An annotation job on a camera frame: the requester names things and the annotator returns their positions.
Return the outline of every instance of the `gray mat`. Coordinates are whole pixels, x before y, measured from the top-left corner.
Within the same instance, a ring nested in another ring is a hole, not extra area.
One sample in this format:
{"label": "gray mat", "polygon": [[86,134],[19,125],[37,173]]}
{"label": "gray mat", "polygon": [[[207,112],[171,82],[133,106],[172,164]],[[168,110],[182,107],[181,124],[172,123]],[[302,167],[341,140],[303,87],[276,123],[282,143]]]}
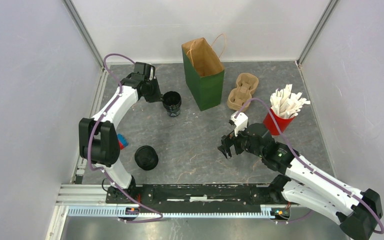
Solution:
{"label": "gray mat", "polygon": [[[259,78],[253,97],[270,103],[270,95],[276,88],[293,84],[292,92],[303,92],[308,98],[300,73],[294,62],[225,62],[224,87],[221,105],[200,111],[185,82],[183,64],[155,64],[156,76],[164,94],[179,92],[182,98],[181,114],[172,118],[162,103],[147,103],[141,98],[124,116],[117,132],[129,145],[120,152],[121,161],[138,184],[203,184],[203,183],[269,183],[279,173],[268,169],[257,156],[250,153],[233,155],[226,159],[217,150],[220,139],[234,128],[228,123],[233,110],[226,101],[240,73],[251,73]],[[124,78],[133,65],[113,65],[111,70]],[[109,76],[101,107],[113,96],[117,82]],[[249,123],[262,122],[267,114],[259,102],[252,102],[245,113]],[[285,130],[294,149],[320,169],[332,174],[328,155],[310,106],[302,108],[299,115]],[[156,168],[144,171],[135,162],[136,149],[152,146],[159,157]],[[84,184],[100,184],[104,175],[89,169]]]}

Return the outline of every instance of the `black cup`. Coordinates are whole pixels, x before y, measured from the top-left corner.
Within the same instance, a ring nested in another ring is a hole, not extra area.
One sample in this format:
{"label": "black cup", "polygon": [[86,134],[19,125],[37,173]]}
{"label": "black cup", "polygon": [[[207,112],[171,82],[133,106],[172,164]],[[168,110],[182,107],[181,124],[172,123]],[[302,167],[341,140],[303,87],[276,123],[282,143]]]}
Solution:
{"label": "black cup", "polygon": [[162,96],[162,105],[167,114],[174,118],[180,114],[180,106],[182,105],[182,98],[176,91],[168,91]]}
{"label": "black cup", "polygon": [[136,150],[134,160],[141,169],[149,171],[157,166],[158,155],[153,147],[141,146]]}

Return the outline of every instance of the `blue object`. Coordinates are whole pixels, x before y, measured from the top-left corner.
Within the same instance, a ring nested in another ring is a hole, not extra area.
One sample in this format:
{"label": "blue object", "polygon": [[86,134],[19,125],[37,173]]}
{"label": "blue object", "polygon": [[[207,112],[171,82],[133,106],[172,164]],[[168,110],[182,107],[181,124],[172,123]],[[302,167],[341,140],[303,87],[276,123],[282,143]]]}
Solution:
{"label": "blue object", "polygon": [[117,134],[118,141],[123,145],[123,147],[127,147],[129,143],[126,141],[125,137],[121,134]]}

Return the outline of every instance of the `black metal base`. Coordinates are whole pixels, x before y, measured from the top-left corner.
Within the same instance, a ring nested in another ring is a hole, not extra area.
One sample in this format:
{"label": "black metal base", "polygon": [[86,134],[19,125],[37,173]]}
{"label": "black metal base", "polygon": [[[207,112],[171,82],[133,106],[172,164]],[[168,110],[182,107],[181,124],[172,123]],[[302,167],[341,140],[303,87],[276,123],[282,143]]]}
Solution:
{"label": "black metal base", "polygon": [[[131,194],[141,203],[164,213],[260,213],[263,204],[288,204],[281,193],[288,180],[279,175],[270,185],[143,184],[136,185]],[[131,203],[114,187],[108,188],[105,202]]]}

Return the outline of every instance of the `paper bag handle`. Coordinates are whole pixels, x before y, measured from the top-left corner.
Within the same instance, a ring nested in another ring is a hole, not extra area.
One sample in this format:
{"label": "paper bag handle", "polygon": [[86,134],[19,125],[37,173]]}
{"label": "paper bag handle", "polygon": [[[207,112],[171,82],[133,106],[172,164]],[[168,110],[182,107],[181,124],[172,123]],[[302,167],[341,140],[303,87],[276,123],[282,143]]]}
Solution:
{"label": "paper bag handle", "polygon": [[220,58],[222,56],[222,54],[225,52],[225,49],[226,49],[226,44],[228,44],[228,37],[226,36],[226,34],[222,33],[220,35],[218,35],[214,41],[211,43],[211,48],[213,48],[213,45],[214,43],[217,41],[217,39],[219,39],[220,36],[224,37],[224,46],[223,46],[223,50],[221,51],[220,55],[218,56],[218,58]]}
{"label": "paper bag handle", "polygon": [[190,45],[189,51],[186,52],[186,56],[190,53],[190,61],[192,62],[192,67],[194,66],[194,59],[192,58],[192,47],[195,45],[195,41]]}
{"label": "paper bag handle", "polygon": [[[211,43],[211,48],[213,48],[213,45],[214,43],[217,41],[217,39],[222,36],[224,37],[224,46],[223,46],[223,50],[221,51],[220,55],[218,56],[218,58],[220,58],[222,56],[222,54],[225,52],[225,49],[226,49],[226,44],[228,43],[228,38],[226,37],[226,34],[222,33],[220,35],[218,35],[214,41]],[[192,44],[190,45],[190,48],[189,48],[189,51],[186,52],[186,56],[190,53],[190,61],[192,63],[192,66],[194,66],[194,59],[192,58],[192,47],[195,45],[195,41],[192,42]]]}

